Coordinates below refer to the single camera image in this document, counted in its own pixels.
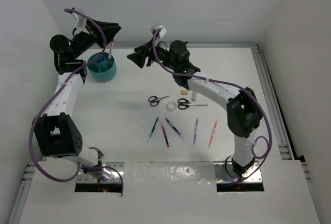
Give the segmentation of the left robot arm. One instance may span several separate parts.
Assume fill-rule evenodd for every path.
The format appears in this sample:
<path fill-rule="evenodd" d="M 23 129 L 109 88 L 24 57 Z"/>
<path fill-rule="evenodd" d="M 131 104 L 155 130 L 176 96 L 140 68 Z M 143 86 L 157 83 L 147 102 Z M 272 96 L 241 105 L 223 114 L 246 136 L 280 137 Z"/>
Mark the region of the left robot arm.
<path fill-rule="evenodd" d="M 121 30 L 118 23 L 87 20 L 77 26 L 80 32 L 72 39 L 55 35 L 50 40 L 58 83 L 54 95 L 33 120 L 29 135 L 29 152 L 36 161 L 32 139 L 36 138 L 44 157 L 67 159 L 85 171 L 97 173 L 101 152 L 83 144 L 80 131 L 72 120 L 74 105 L 87 77 L 86 61 L 79 59 L 97 44 L 104 49 Z"/>

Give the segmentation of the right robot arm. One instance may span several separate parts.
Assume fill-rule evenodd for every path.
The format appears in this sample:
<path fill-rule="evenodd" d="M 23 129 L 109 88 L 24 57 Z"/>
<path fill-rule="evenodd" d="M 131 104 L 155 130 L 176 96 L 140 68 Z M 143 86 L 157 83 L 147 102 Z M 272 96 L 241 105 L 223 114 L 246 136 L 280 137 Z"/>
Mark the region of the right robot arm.
<path fill-rule="evenodd" d="M 173 79 L 177 85 L 209 98 L 226 110 L 228 127 L 234 134 L 233 171 L 236 176 L 243 177 L 255 162 L 252 145 L 262 118 L 254 92 L 248 87 L 239 90 L 212 82 L 189 61 L 189 56 L 186 43 L 176 40 L 168 50 L 153 48 L 152 43 L 148 42 L 135 48 L 127 57 L 140 68 L 160 61 L 174 72 Z"/>

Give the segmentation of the red gel pen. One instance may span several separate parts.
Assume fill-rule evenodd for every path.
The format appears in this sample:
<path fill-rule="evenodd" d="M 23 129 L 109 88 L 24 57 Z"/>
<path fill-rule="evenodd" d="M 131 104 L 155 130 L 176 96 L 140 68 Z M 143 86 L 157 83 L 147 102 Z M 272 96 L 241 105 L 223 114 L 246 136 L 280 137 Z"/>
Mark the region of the red gel pen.
<path fill-rule="evenodd" d="M 112 59 L 112 49 L 113 49 L 114 38 L 109 43 L 109 60 Z"/>

